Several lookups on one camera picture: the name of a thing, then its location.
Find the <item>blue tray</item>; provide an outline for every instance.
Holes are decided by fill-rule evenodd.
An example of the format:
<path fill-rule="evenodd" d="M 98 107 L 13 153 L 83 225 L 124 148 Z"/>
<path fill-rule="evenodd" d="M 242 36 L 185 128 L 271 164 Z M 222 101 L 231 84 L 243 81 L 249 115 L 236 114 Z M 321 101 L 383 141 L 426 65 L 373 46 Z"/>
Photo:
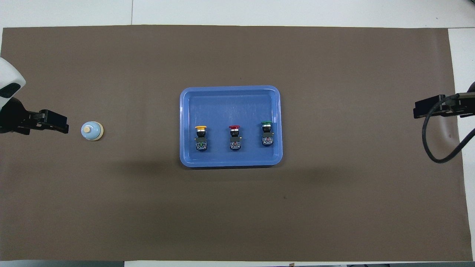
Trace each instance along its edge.
<path fill-rule="evenodd" d="M 272 121 L 274 144 L 264 146 L 262 121 Z M 240 125 L 241 149 L 229 148 L 230 125 Z M 207 150 L 196 150 L 195 126 L 206 125 Z M 180 160 L 188 167 L 269 166 L 282 159 L 280 93 L 273 86 L 190 87 L 180 95 Z"/>

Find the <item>robotic arm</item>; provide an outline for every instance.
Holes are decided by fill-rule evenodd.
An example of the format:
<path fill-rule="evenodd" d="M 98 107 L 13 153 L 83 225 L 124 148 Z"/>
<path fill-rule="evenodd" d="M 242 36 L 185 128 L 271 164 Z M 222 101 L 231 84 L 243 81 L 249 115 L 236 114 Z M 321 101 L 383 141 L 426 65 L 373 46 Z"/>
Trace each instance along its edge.
<path fill-rule="evenodd" d="M 17 132 L 28 135 L 30 130 L 69 132 L 67 118 L 47 109 L 27 111 L 13 96 L 26 84 L 14 66 L 0 58 L 0 134 Z"/>
<path fill-rule="evenodd" d="M 436 95 L 416 102 L 413 109 L 414 118 L 425 117 L 422 124 L 422 144 L 429 158 L 436 163 L 445 163 L 455 157 L 462 148 L 475 136 L 473 129 L 458 146 L 445 158 L 438 159 L 432 155 L 427 145 L 426 129 L 431 116 L 460 116 L 461 118 L 475 115 L 475 82 L 472 83 L 466 93 L 455 95 Z"/>

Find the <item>brown mat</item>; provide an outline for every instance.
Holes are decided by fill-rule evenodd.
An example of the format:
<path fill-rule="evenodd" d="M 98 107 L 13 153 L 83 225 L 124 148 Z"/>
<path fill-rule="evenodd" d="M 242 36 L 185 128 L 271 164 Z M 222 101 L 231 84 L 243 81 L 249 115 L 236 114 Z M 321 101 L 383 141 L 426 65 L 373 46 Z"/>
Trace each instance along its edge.
<path fill-rule="evenodd" d="M 71 127 L 0 136 L 2 260 L 472 260 L 461 156 L 412 118 L 454 92 L 446 29 L 17 28 L 1 56 Z M 280 90 L 282 162 L 182 166 L 180 92 L 238 85 Z"/>

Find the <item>white table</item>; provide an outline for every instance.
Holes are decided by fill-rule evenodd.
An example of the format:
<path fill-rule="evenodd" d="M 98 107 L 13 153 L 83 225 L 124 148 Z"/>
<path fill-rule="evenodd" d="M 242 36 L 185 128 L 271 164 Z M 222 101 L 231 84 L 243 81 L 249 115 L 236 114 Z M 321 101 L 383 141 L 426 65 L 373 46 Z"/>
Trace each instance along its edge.
<path fill-rule="evenodd" d="M 475 81 L 475 4 L 469 0 L 0 1 L 0 29 L 131 24 L 449 28 L 455 89 L 457 92 L 466 92 Z M 475 117 L 459 119 L 458 127 L 462 139 L 475 127 Z M 475 141 L 470 142 L 462 154 L 468 218 L 472 233 L 472 254 L 474 254 Z M 257 267 L 284 266 L 289 263 L 291 262 L 135 261 L 126 262 L 125 265 Z M 295 263 L 296 265 L 349 264 Z"/>

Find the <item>black cable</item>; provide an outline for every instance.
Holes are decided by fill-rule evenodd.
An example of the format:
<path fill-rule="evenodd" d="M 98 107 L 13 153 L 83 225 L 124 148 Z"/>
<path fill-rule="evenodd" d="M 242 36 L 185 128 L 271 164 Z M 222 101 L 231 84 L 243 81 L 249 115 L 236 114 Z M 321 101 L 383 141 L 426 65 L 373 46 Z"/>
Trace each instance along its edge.
<path fill-rule="evenodd" d="M 427 137 L 426 137 L 426 130 L 427 130 L 427 123 L 429 122 L 429 119 L 430 117 L 432 116 L 432 114 L 436 111 L 436 109 L 438 109 L 440 107 L 440 105 L 442 105 L 443 103 L 449 101 L 449 100 L 455 100 L 455 99 L 458 99 L 460 97 L 459 94 L 455 94 L 455 95 L 451 95 L 451 96 L 447 96 L 443 99 L 441 99 L 439 102 L 437 102 L 437 104 L 435 104 L 434 106 L 432 106 L 432 108 L 429 110 L 429 112 L 427 113 L 426 115 L 426 119 L 424 120 L 424 124 L 422 125 L 422 144 L 424 145 L 424 149 L 426 150 L 426 153 L 427 153 L 427 156 L 429 156 L 429 158 L 433 161 L 433 162 L 436 162 L 436 163 L 445 163 L 451 159 L 453 159 L 453 157 L 455 157 L 461 150 L 462 148 L 468 143 L 468 141 L 470 141 L 470 139 L 472 139 L 474 136 L 475 136 L 475 128 L 460 142 L 460 144 L 458 144 L 458 146 L 445 158 L 443 159 L 437 159 L 436 157 L 434 157 L 434 155 L 432 155 L 432 153 L 430 152 L 430 149 L 429 149 L 429 146 L 427 145 Z"/>

